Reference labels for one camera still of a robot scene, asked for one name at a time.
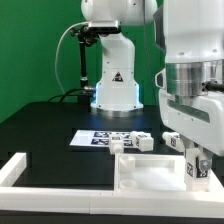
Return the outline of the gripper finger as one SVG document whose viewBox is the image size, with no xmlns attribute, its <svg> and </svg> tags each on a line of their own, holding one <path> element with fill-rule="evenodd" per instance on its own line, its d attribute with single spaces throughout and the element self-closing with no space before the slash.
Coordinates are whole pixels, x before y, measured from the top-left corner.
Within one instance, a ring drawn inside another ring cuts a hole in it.
<svg viewBox="0 0 224 224">
<path fill-rule="evenodd" d="M 180 139 L 183 142 L 185 153 L 190 154 L 195 149 L 194 142 L 183 135 L 180 136 Z"/>
<path fill-rule="evenodd" d="M 199 153 L 199 174 L 201 177 L 207 177 L 212 167 L 213 153 L 206 148 L 201 147 Z"/>
</svg>

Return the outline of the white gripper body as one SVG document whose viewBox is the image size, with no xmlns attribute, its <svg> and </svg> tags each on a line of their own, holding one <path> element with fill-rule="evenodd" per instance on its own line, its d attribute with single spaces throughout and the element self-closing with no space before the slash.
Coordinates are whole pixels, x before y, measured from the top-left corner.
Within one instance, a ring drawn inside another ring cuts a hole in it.
<svg viewBox="0 0 224 224">
<path fill-rule="evenodd" d="M 159 106 L 165 126 L 224 156 L 224 94 L 209 91 L 198 96 L 191 106 L 179 105 L 174 96 L 159 90 Z"/>
</svg>

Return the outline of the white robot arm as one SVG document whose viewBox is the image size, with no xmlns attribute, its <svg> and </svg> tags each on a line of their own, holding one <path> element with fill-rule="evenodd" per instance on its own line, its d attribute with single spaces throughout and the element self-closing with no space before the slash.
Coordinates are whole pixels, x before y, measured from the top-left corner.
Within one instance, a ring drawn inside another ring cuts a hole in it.
<svg viewBox="0 0 224 224">
<path fill-rule="evenodd" d="M 133 75 L 141 48 L 167 143 L 184 153 L 188 176 L 207 176 L 224 155 L 224 0 L 81 0 L 81 11 L 102 45 L 92 108 L 142 108 Z"/>
</svg>

